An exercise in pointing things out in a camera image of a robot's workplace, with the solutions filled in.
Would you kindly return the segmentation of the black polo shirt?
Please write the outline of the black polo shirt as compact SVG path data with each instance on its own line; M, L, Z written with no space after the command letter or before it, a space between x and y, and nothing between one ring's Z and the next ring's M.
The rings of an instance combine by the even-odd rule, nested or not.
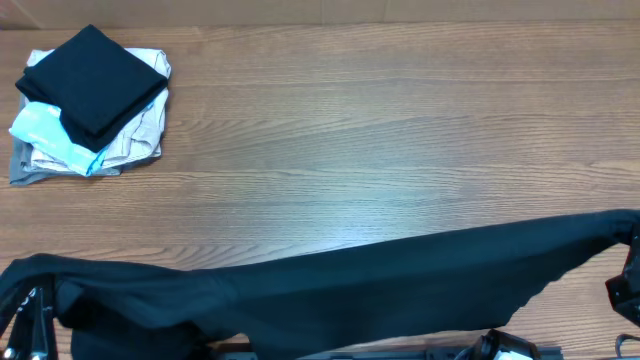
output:
M635 210L492 225L244 266L179 271L37 254L1 296L49 286L76 359L203 359L246 335L261 359L506 325L549 283L629 246Z

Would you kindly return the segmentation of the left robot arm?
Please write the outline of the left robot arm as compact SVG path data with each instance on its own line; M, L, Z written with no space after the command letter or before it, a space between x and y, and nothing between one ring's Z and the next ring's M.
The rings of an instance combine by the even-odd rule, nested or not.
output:
M12 326L2 360L57 360L53 295L49 286L23 283L1 296L1 335Z

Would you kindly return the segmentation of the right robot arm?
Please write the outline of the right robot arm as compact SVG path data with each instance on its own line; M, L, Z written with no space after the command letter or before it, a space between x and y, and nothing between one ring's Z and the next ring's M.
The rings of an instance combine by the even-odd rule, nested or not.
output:
M639 228L633 227L630 250L620 275L606 281L613 310L639 325ZM551 360L562 359L559 349L538 349L522 338L492 329L462 350L454 360Z

